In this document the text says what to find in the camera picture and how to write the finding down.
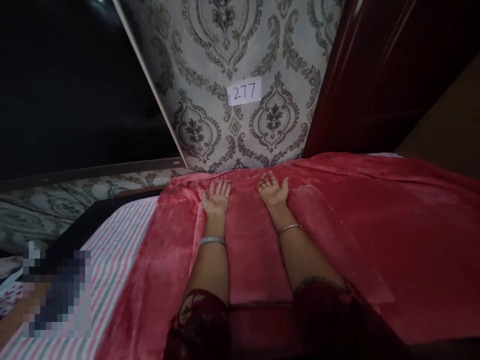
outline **dark red door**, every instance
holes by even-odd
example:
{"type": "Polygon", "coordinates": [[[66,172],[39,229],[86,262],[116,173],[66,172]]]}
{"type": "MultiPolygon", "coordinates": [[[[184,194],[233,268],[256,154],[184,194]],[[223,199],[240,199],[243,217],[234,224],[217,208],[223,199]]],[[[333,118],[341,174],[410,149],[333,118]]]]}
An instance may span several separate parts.
{"type": "Polygon", "coordinates": [[[479,51],[479,19],[478,0],[346,0],[303,156],[394,150],[479,51]]]}

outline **bangle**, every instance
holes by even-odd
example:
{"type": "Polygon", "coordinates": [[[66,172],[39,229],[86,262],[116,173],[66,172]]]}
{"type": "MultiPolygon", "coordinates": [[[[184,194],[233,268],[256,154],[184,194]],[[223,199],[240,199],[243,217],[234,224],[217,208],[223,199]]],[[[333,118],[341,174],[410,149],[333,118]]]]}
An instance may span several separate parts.
{"type": "Polygon", "coordinates": [[[288,226],[285,226],[282,230],[280,230],[280,231],[278,232],[278,236],[282,235],[282,233],[283,233],[284,231],[286,231],[286,230],[288,230],[288,229],[290,229],[290,228],[295,228],[295,227],[302,228],[302,226],[299,225],[299,224],[288,225],[288,226]]]}
{"type": "Polygon", "coordinates": [[[198,243],[198,247],[202,246],[203,244],[206,243],[220,243],[225,246],[225,240],[223,240],[221,237],[216,237],[216,236],[207,236],[202,239],[200,239],[200,242],[198,243]]]}

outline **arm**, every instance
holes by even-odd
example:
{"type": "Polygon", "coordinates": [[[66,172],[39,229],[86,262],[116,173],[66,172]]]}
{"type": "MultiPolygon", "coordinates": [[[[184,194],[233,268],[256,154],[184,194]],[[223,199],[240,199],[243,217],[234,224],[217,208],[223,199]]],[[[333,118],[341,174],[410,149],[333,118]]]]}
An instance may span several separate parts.
{"type": "MultiPolygon", "coordinates": [[[[205,190],[201,193],[201,204],[206,213],[205,230],[203,237],[225,238],[225,216],[229,204],[230,185],[227,181],[220,180],[216,190],[212,182],[210,196],[205,190]]],[[[229,262],[227,249],[218,242],[209,242],[200,246],[191,270],[186,297],[193,289],[203,289],[222,300],[228,306],[230,298],[229,288],[229,262]]]]}
{"type": "Polygon", "coordinates": [[[327,261],[287,207],[288,178],[279,186],[263,174],[260,196],[279,233],[280,249],[293,293],[293,312],[305,349],[320,359],[410,359],[407,346],[368,304],[352,298],[343,277],[327,261]]]}
{"type": "Polygon", "coordinates": [[[270,171],[269,174],[271,181],[264,173],[258,183],[258,191],[279,233],[281,254],[291,288],[295,290],[307,279],[323,278],[345,289],[342,276],[330,265],[302,228],[291,227],[280,233],[285,227],[298,222],[287,207],[289,178],[285,178],[280,187],[274,173],[270,171]]]}
{"type": "MultiPolygon", "coordinates": [[[[230,185],[223,180],[216,190],[210,184],[208,197],[205,190],[201,191],[206,213],[204,237],[225,237],[229,196],[230,185]]],[[[229,298],[227,250],[219,242],[204,243],[198,249],[180,310],[170,322],[163,359],[228,359],[229,298]]]]}

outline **hand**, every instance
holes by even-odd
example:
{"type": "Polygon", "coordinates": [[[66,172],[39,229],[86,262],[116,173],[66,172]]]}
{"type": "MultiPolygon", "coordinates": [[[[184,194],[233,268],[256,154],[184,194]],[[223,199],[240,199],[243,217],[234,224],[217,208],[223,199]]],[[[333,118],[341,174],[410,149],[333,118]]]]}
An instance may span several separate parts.
{"type": "Polygon", "coordinates": [[[283,183],[280,187],[274,173],[270,171],[269,174],[271,177],[271,182],[267,174],[263,173],[260,182],[258,183],[258,191],[260,192],[260,197],[263,200],[263,203],[267,208],[276,205],[286,206],[287,197],[289,195],[289,178],[286,177],[283,179],[283,183]]]}
{"type": "Polygon", "coordinates": [[[201,190],[201,205],[205,210],[207,217],[221,216],[225,217],[229,205],[230,184],[227,180],[221,179],[215,190],[215,184],[210,184],[210,192],[201,190]]]}

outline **sleeve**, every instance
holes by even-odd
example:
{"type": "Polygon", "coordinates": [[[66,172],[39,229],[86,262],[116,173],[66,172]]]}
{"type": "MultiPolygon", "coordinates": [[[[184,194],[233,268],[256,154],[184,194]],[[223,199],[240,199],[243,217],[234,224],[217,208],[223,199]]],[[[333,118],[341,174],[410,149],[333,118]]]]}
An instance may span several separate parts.
{"type": "Polygon", "coordinates": [[[305,350],[322,359],[411,359],[398,335],[347,285],[313,277],[295,290],[293,311],[305,350]]]}
{"type": "Polygon", "coordinates": [[[231,330],[227,306],[214,294],[194,289],[170,321],[164,360],[228,359],[231,330]]]}

